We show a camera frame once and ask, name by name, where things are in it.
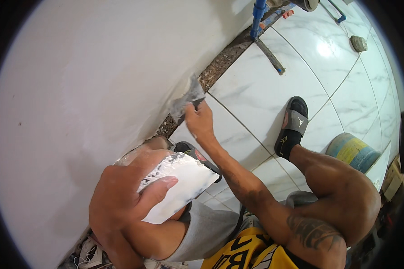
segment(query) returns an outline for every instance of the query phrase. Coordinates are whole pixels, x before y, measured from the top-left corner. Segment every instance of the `tattoo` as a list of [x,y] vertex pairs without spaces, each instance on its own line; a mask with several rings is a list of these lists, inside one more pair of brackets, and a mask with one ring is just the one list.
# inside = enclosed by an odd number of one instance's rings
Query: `tattoo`
[[317,250],[320,243],[330,241],[329,251],[333,245],[343,240],[337,229],[322,220],[290,215],[287,217],[287,225],[295,238],[299,237],[303,247]]

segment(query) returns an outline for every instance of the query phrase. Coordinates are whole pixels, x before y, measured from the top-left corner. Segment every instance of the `floor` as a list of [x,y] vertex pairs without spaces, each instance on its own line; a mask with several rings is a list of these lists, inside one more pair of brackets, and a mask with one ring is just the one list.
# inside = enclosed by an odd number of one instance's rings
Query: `floor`
[[[303,97],[309,110],[304,147],[324,153],[334,137],[349,132],[381,152],[392,141],[390,160],[398,152],[399,103],[386,53],[356,3],[334,2],[347,16],[340,25],[334,21],[339,13],[321,0],[313,12],[293,8],[293,16],[281,18],[261,35],[285,74],[280,76],[252,44],[206,95],[220,144],[258,176],[278,201],[292,191],[311,191],[301,172],[274,153],[285,104],[294,95]],[[356,53],[351,35],[365,38],[368,51]],[[170,140],[185,140],[201,149],[185,124]],[[197,200],[216,210],[239,210],[224,179]]]

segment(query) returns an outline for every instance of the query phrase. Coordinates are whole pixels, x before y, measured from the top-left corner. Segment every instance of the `paint bucket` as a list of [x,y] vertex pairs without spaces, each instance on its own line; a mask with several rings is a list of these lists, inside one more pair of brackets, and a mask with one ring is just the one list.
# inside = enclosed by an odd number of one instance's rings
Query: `paint bucket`
[[326,154],[350,164],[351,167],[362,173],[366,173],[382,153],[371,148],[354,135],[345,132],[332,140]]

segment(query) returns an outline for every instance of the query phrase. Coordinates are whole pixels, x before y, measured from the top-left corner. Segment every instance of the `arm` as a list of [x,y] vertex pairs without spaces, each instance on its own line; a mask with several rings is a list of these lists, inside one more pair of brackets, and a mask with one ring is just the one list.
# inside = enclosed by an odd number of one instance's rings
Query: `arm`
[[198,111],[193,105],[186,107],[186,124],[238,200],[259,218],[277,244],[320,268],[344,268],[346,247],[341,234],[326,222],[295,215],[292,208],[274,199],[258,177],[233,159],[214,136],[212,112],[205,101]]

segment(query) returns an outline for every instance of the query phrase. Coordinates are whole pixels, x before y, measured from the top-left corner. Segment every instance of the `white wall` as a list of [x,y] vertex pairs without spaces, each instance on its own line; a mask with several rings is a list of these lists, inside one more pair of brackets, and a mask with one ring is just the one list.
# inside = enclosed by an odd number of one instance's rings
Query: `white wall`
[[154,134],[188,70],[249,26],[252,0],[44,0],[0,73],[0,210],[33,268],[88,224],[103,168]]

